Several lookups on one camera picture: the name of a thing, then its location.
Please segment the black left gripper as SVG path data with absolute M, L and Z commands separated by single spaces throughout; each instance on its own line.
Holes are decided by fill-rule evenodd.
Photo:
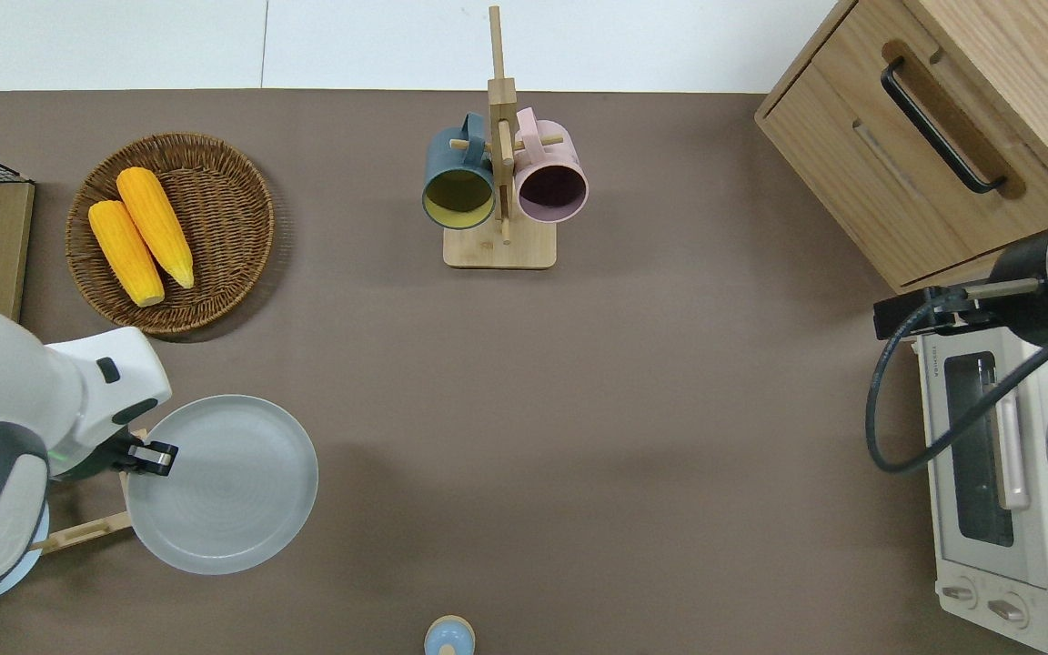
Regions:
M 135 435 L 112 435 L 104 442 L 104 460 L 113 471 L 169 477 L 179 447 L 163 442 L 143 442 Z

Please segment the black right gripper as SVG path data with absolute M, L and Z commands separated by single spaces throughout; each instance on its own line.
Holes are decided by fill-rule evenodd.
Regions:
M 1018 297 L 1031 298 L 1043 291 L 1043 280 L 1038 277 L 1003 279 L 964 283 L 953 287 L 921 287 L 919 290 L 892 296 L 872 306 L 872 324 L 877 340 L 891 339 L 899 328 L 913 318 L 921 307 L 929 307 L 926 314 L 916 318 L 908 328 L 911 335 L 937 332 L 947 328 L 948 333 L 970 333 L 994 328 L 1006 328 L 1014 333 L 1030 328 L 1026 319 L 1013 318 L 1022 304 Z M 949 296 L 947 310 L 937 299 Z

